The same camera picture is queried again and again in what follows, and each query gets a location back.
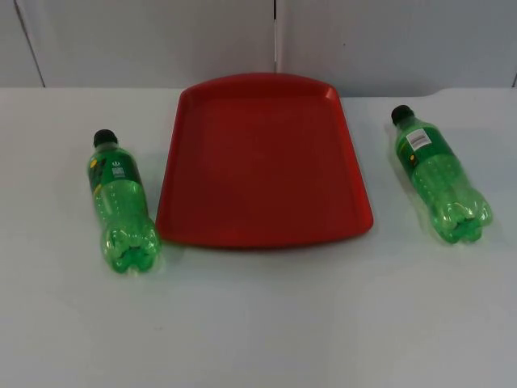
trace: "soda bottle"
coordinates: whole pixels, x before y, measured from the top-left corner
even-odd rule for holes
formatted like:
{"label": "soda bottle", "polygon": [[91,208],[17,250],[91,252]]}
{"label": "soda bottle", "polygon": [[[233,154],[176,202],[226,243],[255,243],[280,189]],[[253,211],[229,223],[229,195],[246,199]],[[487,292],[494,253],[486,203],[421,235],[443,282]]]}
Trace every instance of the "soda bottle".
{"label": "soda bottle", "polygon": [[391,117],[399,130],[395,151],[435,230],[449,243],[478,240],[492,211],[438,128],[419,120],[406,105],[395,108]]}
{"label": "soda bottle", "polygon": [[118,273],[129,268],[149,271],[161,242],[147,213],[144,188],[131,154],[118,145],[115,134],[101,129],[94,137],[95,153],[88,176],[95,209],[103,224],[104,258]]}

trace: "barcode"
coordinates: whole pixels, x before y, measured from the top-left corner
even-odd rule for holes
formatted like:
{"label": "barcode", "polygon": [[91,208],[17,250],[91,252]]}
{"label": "barcode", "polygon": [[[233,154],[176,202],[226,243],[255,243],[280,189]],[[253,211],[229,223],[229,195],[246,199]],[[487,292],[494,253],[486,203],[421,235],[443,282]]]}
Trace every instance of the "barcode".
{"label": "barcode", "polygon": [[406,136],[407,141],[411,144],[413,151],[418,150],[428,144],[431,144],[431,139],[427,136],[426,131],[423,129],[417,129]]}
{"label": "barcode", "polygon": [[124,178],[125,177],[124,168],[122,168],[122,167],[113,167],[111,169],[111,172],[113,173],[113,176],[115,178]]}

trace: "bottle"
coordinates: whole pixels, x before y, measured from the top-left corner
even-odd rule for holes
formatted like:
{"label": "bottle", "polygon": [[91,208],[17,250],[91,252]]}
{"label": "bottle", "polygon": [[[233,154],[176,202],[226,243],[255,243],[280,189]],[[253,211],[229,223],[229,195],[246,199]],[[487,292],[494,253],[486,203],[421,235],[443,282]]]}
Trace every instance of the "bottle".
{"label": "bottle", "polygon": [[438,128],[416,118],[406,105],[395,108],[391,117],[399,130],[395,151],[435,230],[449,243],[478,240],[492,211]]}
{"label": "bottle", "polygon": [[129,268],[149,271],[162,245],[147,213],[137,164],[108,129],[95,134],[94,147],[88,176],[95,210],[104,228],[104,258],[118,273]]}

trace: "white table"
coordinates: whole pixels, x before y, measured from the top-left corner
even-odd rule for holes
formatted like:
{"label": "white table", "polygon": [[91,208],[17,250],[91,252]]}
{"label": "white table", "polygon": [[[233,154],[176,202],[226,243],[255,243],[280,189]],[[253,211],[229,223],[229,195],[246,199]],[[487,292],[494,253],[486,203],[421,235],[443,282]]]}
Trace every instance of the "white table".
{"label": "white table", "polygon": [[[179,91],[0,90],[0,386],[515,387],[517,91],[343,99],[375,217],[288,251],[165,247],[127,278],[99,253],[86,177],[97,129],[137,157],[156,213]],[[408,103],[495,212],[444,245],[389,144]]]}

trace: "red tray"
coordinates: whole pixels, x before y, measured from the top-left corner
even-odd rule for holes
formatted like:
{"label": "red tray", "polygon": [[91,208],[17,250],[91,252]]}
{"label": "red tray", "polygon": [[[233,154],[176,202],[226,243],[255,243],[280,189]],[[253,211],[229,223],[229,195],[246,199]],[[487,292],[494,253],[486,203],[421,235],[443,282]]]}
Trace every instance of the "red tray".
{"label": "red tray", "polygon": [[243,74],[185,90],[156,225],[208,247],[290,247],[373,223],[336,90],[286,74]]}

